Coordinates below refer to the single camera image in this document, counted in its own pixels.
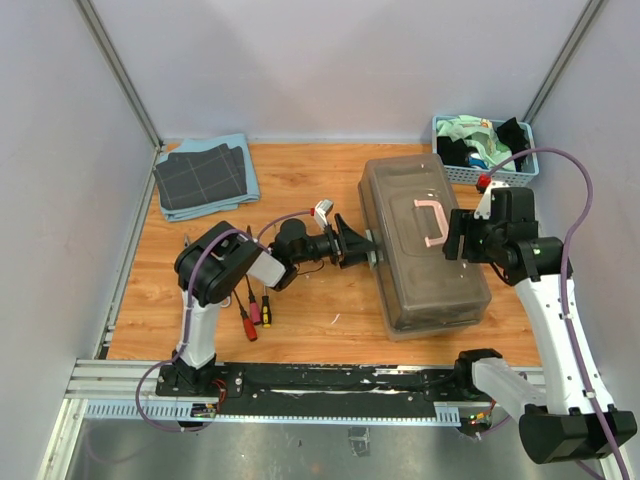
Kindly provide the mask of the grey plastic tool box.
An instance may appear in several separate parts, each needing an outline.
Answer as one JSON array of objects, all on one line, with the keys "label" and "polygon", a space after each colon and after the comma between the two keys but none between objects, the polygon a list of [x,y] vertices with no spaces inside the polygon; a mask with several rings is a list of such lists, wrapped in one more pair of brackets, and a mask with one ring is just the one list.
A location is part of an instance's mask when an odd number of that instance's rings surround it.
[{"label": "grey plastic tool box", "polygon": [[443,252],[458,202],[440,157],[370,160],[358,191],[376,245],[372,271],[388,337],[449,334],[480,323],[491,301],[482,268]]}]

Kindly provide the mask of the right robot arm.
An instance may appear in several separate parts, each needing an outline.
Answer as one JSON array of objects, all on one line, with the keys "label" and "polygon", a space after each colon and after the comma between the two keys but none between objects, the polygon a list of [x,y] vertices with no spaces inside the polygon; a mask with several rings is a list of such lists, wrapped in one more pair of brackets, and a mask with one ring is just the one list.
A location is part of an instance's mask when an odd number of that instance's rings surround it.
[{"label": "right robot arm", "polygon": [[556,237],[542,237],[534,193],[492,181],[475,209],[454,209],[443,253],[448,260],[488,264],[516,291],[529,319],[545,379],[538,389],[494,349],[463,351],[453,387],[466,400],[487,395],[518,423],[536,464],[619,458],[638,431],[635,416],[616,407],[590,353],[575,284]]}]

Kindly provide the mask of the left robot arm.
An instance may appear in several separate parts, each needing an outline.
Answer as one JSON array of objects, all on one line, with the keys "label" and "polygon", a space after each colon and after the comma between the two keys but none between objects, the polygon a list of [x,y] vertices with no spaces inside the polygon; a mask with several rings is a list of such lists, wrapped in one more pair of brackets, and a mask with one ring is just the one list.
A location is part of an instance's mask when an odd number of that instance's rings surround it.
[{"label": "left robot arm", "polygon": [[342,269],[367,263],[375,244],[339,214],[318,207],[285,215],[256,236],[222,221],[184,248],[174,263],[183,300],[180,340],[159,369],[159,396],[211,396],[229,375],[216,362],[215,333],[224,301],[252,277],[273,291],[286,289],[299,266],[325,260]]}]

